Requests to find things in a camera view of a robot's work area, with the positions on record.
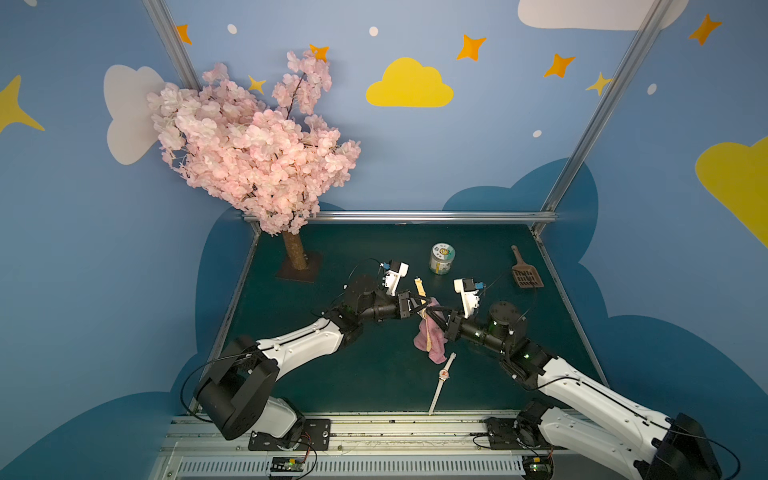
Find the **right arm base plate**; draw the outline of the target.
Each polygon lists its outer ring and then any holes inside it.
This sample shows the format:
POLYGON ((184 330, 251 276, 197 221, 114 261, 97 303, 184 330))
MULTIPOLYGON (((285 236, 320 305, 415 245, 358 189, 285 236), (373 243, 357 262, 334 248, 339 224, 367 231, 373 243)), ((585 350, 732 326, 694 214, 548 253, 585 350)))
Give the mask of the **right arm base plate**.
POLYGON ((553 448, 539 428, 527 418, 488 417, 483 420, 492 450, 545 450, 553 448))

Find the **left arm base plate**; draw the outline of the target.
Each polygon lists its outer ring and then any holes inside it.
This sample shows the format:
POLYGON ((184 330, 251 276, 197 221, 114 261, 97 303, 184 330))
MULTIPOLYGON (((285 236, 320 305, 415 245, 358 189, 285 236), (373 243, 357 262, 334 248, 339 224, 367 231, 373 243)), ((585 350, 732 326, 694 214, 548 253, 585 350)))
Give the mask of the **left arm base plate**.
POLYGON ((328 418, 300 418, 282 437, 252 431, 249 451, 295 450, 310 445, 314 450, 327 451, 329 448, 332 422, 328 418))

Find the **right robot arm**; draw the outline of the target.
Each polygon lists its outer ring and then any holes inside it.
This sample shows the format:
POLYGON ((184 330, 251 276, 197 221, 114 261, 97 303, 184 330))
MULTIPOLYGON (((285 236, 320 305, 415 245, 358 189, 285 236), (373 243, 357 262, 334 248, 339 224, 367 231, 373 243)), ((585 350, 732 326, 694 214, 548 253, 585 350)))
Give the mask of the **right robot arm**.
POLYGON ((526 317, 511 303, 493 304, 487 326, 442 306, 428 307, 426 315, 446 339, 465 338, 497 353, 502 369, 525 390, 571 408, 530 403, 516 418, 525 447, 562 447, 626 479, 722 478, 699 422, 649 409, 594 381, 531 340, 526 317))

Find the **pink cloth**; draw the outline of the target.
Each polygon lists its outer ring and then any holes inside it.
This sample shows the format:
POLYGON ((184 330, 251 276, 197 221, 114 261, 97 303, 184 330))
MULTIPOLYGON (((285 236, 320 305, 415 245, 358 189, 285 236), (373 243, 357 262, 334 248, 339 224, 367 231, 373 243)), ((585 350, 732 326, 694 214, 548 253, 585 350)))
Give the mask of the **pink cloth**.
POLYGON ((418 326, 419 328, 418 333, 413 339, 413 344, 418 350, 425 352, 428 355, 428 358, 433 363, 437 365, 442 365, 447 360, 447 357, 445 355, 445 344, 447 343, 447 340, 445 339, 443 330, 440 329, 429 317, 427 317, 427 320, 429 323, 429 331, 431 334, 432 350, 429 353, 423 350, 424 340, 422 335, 422 330, 423 330, 422 318, 418 326))

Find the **gold strap watch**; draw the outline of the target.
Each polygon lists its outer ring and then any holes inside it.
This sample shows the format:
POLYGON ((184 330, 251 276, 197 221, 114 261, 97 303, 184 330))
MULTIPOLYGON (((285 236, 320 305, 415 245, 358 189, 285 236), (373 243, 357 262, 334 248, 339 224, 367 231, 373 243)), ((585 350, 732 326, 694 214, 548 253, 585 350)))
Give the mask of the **gold strap watch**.
MULTIPOLYGON (((419 277, 415 278, 414 284, 415 284, 418 295, 428 297, 426 295, 426 291, 424 289, 423 281, 421 278, 419 277)), ((424 340, 423 350, 429 353, 432 350, 432 340, 431 340, 431 334, 429 331, 429 323, 427 318, 422 319, 422 324, 423 324, 422 335, 424 340)))

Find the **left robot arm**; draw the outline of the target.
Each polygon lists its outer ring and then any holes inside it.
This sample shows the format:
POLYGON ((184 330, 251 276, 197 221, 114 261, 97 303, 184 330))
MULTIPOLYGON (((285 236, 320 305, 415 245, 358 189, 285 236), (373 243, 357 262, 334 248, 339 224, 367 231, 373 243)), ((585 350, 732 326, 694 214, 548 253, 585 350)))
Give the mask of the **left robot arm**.
POLYGON ((398 283, 390 279, 377 284, 360 276, 347 286, 343 301, 312 324, 270 339, 236 338, 205 365, 193 399, 226 440, 253 431, 283 443, 298 442, 305 417, 288 401, 272 396, 275 384, 350 345, 368 322, 408 319, 426 309, 425 295, 398 292, 398 283))

